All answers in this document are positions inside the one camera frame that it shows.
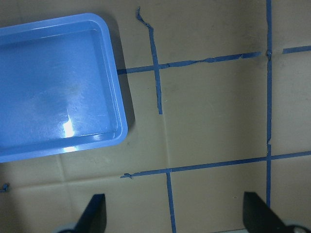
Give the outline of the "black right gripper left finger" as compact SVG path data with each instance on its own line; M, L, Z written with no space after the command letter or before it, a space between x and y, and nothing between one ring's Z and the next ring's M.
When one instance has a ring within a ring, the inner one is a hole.
M92 196L80 219L73 228L74 233L104 233L106 229L105 194Z

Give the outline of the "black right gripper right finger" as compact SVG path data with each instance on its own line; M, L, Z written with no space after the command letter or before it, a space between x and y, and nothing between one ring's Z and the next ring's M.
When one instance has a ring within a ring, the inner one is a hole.
M243 224L249 233L292 233L256 192L243 196Z

